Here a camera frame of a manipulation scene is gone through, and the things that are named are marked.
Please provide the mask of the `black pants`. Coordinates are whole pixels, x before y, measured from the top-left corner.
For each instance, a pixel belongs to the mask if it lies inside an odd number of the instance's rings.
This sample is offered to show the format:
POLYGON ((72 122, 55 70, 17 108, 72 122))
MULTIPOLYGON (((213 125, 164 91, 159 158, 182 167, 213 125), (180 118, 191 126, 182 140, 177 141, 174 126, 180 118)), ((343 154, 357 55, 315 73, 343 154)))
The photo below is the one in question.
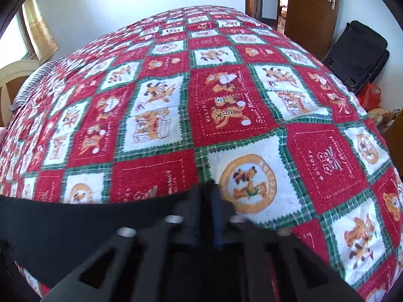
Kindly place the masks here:
POLYGON ((1 196, 1 249, 15 265, 52 288, 122 227, 141 231, 213 183, 146 200, 113 204, 45 203, 1 196))

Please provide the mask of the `red patchwork bedspread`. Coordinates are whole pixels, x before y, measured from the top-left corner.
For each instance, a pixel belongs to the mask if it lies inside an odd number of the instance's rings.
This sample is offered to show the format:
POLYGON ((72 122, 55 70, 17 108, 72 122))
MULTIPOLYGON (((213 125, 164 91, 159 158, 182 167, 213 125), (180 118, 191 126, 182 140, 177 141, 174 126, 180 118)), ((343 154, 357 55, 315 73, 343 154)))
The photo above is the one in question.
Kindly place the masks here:
POLYGON ((11 120, 1 196, 129 203, 214 181, 366 301, 402 274, 402 182, 354 93, 232 8, 144 18, 63 58, 11 120))

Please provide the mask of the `red plastic bag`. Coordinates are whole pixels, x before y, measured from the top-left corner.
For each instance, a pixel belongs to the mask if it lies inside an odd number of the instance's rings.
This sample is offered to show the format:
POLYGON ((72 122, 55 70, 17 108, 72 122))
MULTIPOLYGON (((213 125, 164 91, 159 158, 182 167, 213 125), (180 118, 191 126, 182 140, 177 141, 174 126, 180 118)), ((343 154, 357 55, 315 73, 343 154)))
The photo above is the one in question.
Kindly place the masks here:
POLYGON ((378 108, 381 102, 381 90, 376 85, 366 83, 357 93, 357 99, 366 111, 370 111, 378 108))

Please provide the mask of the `striped pillow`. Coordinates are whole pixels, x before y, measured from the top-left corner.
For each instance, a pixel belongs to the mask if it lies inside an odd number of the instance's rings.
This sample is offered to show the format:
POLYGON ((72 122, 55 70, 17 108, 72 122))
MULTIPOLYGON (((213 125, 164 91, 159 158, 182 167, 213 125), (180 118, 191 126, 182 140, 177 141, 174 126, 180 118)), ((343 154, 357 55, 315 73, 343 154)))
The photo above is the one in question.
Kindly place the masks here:
POLYGON ((36 69, 27 80, 21 85, 9 110, 16 112, 23 107, 33 92, 39 87, 41 81, 61 62, 61 58, 46 62, 36 69))

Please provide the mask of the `black suitcase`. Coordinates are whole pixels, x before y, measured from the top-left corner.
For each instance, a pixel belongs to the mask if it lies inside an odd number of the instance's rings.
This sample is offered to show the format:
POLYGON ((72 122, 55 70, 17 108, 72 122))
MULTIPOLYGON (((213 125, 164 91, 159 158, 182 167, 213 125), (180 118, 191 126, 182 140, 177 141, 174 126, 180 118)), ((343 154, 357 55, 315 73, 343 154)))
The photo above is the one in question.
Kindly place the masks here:
POLYGON ((324 56, 322 63, 356 94, 373 83, 385 67, 388 42, 368 26, 353 20, 324 56))

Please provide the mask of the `cream wooden headboard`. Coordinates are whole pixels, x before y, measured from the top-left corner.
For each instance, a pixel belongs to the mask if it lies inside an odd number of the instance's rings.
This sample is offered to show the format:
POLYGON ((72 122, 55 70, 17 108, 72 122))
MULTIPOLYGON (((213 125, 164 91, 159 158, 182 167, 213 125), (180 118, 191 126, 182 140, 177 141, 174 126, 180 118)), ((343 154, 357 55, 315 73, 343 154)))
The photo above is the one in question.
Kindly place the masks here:
POLYGON ((1 68, 1 127, 6 127, 12 118, 12 105, 18 90, 27 78, 40 66, 39 61, 23 59, 1 68))

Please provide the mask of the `beige curtain right panel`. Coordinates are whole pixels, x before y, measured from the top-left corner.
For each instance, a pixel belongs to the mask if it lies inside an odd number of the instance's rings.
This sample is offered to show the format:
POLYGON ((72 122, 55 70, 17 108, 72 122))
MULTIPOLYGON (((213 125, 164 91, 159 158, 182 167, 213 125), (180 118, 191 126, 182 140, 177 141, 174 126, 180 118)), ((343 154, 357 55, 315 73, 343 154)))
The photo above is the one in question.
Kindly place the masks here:
POLYGON ((25 0, 22 15, 33 50, 40 64, 46 63, 59 50, 36 0, 25 0))

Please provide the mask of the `brown wooden door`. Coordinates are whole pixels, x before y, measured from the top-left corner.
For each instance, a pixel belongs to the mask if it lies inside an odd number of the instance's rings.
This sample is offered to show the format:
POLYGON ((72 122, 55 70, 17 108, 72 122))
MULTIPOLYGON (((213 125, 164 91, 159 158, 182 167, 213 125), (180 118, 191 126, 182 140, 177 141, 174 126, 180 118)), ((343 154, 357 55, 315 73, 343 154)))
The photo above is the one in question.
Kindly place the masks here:
POLYGON ((340 0, 288 0, 285 35, 321 60, 331 47, 340 0))

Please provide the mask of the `window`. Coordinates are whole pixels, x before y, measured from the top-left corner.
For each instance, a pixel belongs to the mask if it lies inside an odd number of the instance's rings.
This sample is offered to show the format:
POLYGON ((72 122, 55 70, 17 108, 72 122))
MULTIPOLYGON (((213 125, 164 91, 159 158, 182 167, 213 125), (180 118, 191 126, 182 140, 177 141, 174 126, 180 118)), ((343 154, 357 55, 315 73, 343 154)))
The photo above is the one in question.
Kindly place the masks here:
POLYGON ((9 65, 15 61, 35 57, 36 54, 29 38, 21 9, 10 21, 4 34, 1 36, 0 48, 1 67, 9 65))

